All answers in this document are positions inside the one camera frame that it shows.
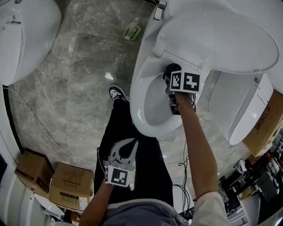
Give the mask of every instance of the person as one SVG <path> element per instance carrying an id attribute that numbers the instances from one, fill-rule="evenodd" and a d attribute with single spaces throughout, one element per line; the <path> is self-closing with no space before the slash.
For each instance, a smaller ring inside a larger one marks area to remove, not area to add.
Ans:
<path id="1" fill-rule="evenodd" d="M 113 110 L 99 147 L 105 159 L 114 143 L 137 138 L 134 190 L 104 183 L 99 159 L 94 177 L 94 197 L 80 219 L 80 226 L 178 226 L 185 222 L 173 208 L 172 181 L 158 140 L 138 132 L 130 116 L 130 102 L 121 87 L 112 84 Z M 218 193 L 217 164 L 188 96 L 176 93 L 182 117 L 196 204 L 193 226 L 230 225 Z"/>

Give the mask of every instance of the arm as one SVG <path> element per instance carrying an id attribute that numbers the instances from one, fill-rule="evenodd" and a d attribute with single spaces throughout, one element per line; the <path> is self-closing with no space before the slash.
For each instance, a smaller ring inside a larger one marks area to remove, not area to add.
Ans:
<path id="1" fill-rule="evenodd" d="M 103 181 L 99 190 L 83 212 L 80 218 L 80 226 L 98 226 L 101 224 L 112 191 L 113 186 L 107 185 Z"/>
<path id="2" fill-rule="evenodd" d="M 190 99 L 182 93 L 176 93 L 176 100 L 187 140 L 195 196 L 199 199 L 206 193 L 218 192 L 217 164 Z"/>

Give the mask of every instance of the cardboard box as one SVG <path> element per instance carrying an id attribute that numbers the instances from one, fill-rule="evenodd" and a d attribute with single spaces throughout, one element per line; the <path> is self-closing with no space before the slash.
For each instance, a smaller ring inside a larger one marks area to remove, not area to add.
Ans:
<path id="1" fill-rule="evenodd" d="M 263 155 L 271 148 L 272 141 L 282 128 L 282 120 L 283 95 L 274 90 L 260 119 L 243 140 L 255 157 Z"/>
<path id="2" fill-rule="evenodd" d="M 54 170 L 45 155 L 26 149 L 15 169 L 15 174 L 25 186 L 35 189 L 36 194 L 49 198 L 50 181 Z"/>
<path id="3" fill-rule="evenodd" d="M 93 172 L 59 162 L 51 181 L 49 201 L 83 212 L 93 194 Z"/>

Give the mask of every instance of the black pants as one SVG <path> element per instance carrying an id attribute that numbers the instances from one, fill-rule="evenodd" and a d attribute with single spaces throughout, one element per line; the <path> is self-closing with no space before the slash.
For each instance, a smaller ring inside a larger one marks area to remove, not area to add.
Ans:
<path id="1" fill-rule="evenodd" d="M 173 206 L 172 181 L 166 169 L 158 140 L 138 132 L 132 123 L 129 103 L 116 100 L 99 147 L 101 162 L 109 155 L 114 143 L 133 137 L 138 139 L 134 190 L 131 191 L 129 187 L 115 186 L 109 204 L 133 199 L 157 199 Z M 104 172 L 97 160 L 94 193 L 98 191 L 103 179 Z"/>

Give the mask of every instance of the sneaker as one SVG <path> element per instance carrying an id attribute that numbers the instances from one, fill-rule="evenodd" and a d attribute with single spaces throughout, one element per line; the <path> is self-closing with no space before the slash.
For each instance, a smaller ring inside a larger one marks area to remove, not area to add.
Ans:
<path id="1" fill-rule="evenodd" d="M 117 84 L 109 86 L 109 94 L 113 101 L 122 99 L 126 102 L 130 102 L 130 99 L 126 96 L 124 90 Z"/>

